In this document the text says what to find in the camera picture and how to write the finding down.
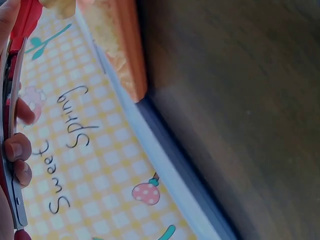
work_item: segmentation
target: finger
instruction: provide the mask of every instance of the finger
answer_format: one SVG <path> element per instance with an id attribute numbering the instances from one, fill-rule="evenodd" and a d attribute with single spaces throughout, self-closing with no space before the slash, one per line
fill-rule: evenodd
<path id="1" fill-rule="evenodd" d="M 4 47 L 12 31 L 20 9 L 20 0 L 7 0 L 0 7 L 0 46 Z"/>
<path id="2" fill-rule="evenodd" d="M 36 118 L 35 113 L 20 97 L 16 101 L 16 116 L 20 118 L 26 125 L 32 124 Z"/>
<path id="3" fill-rule="evenodd" d="M 9 161 L 27 160 L 31 156 L 31 142 L 22 133 L 17 133 L 4 142 L 4 150 Z"/>
<path id="4" fill-rule="evenodd" d="M 19 159 L 13 163 L 13 170 L 21 186 L 23 188 L 28 186 L 32 178 L 30 166 L 25 161 Z"/>

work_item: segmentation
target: hand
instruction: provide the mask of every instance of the hand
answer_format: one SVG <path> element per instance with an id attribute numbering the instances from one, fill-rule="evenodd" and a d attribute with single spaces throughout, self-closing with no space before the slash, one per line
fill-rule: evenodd
<path id="1" fill-rule="evenodd" d="M 0 7 L 0 46 L 5 47 L 10 32 L 16 22 L 20 9 L 20 0 L 7 0 Z M 35 114 L 22 100 L 17 101 L 17 117 L 26 124 L 32 124 Z M 17 133 L 4 143 L 4 150 L 9 161 L 13 162 L 14 172 L 21 187 L 28 186 L 32 178 L 29 165 L 25 162 L 31 155 L 31 143 L 22 133 Z M 14 239 L 14 225 L 10 207 L 4 191 L 0 188 L 0 240 Z"/>

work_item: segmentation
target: teal leaf illustration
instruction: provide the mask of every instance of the teal leaf illustration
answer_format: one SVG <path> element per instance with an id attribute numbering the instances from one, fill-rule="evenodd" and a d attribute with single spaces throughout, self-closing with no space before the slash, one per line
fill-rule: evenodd
<path id="1" fill-rule="evenodd" d="M 170 225 L 158 240 L 169 240 L 176 231 L 176 226 Z"/>
<path id="2" fill-rule="evenodd" d="M 45 48 L 44 47 L 40 48 L 38 51 L 36 51 L 33 54 L 32 60 L 36 60 L 36 59 L 40 58 L 42 56 L 42 54 L 44 54 L 44 52 L 45 52 Z"/>
<path id="3" fill-rule="evenodd" d="M 40 47 L 43 43 L 40 39 L 40 37 L 33 37 L 30 39 L 30 43 L 35 47 L 35 48 L 38 48 Z"/>
<path id="4" fill-rule="evenodd" d="M 149 180 L 149 184 L 152 184 L 153 186 L 157 187 L 159 185 L 159 182 L 156 178 L 151 178 Z"/>

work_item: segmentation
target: yellow gingham pattern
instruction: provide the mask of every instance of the yellow gingham pattern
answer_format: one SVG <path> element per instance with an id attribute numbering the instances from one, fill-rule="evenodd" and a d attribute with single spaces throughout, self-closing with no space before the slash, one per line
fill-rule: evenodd
<path id="1" fill-rule="evenodd" d="M 44 41 L 68 24 L 39 58 L 32 60 L 41 47 L 24 55 L 21 95 L 30 86 L 45 95 L 38 121 L 18 128 L 34 153 L 28 160 L 32 181 L 23 190 L 26 230 L 34 240 L 158 240 L 174 225 L 170 240 L 196 239 L 161 180 L 157 204 L 133 198 L 134 187 L 148 183 L 155 170 L 75 18 L 56 20 L 44 9 L 31 38 Z M 26 50 L 33 48 L 30 41 Z M 79 86 L 87 93 L 80 87 L 59 98 Z M 76 123 L 97 128 L 71 132 Z M 77 137 L 77 146 L 68 148 Z"/>

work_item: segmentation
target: teal stem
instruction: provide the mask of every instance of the teal stem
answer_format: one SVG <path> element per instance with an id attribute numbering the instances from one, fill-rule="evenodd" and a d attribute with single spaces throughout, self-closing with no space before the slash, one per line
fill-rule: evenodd
<path id="1" fill-rule="evenodd" d="M 175 233 L 176 227 L 174 225 L 170 225 L 165 233 L 158 240 L 169 240 L 172 235 Z"/>
<path id="2" fill-rule="evenodd" d="M 65 26 L 64 29 L 62 29 L 61 31 L 57 32 L 55 35 L 49 37 L 47 40 L 45 40 L 44 42 L 42 42 L 41 45 L 35 46 L 35 47 L 33 47 L 33 48 L 25 51 L 24 53 L 25 53 L 25 54 L 30 53 L 30 52 L 32 52 L 33 50 L 36 50 L 37 48 L 39 48 L 39 47 L 41 47 L 41 46 L 43 46 L 43 45 L 44 45 L 43 47 L 46 47 L 46 45 L 47 45 L 51 40 L 53 40 L 53 39 L 55 39 L 56 37 L 58 37 L 59 35 L 63 34 L 65 31 L 67 31 L 67 30 L 71 27 L 71 25 L 72 25 L 72 24 L 69 23 L 67 26 Z"/>

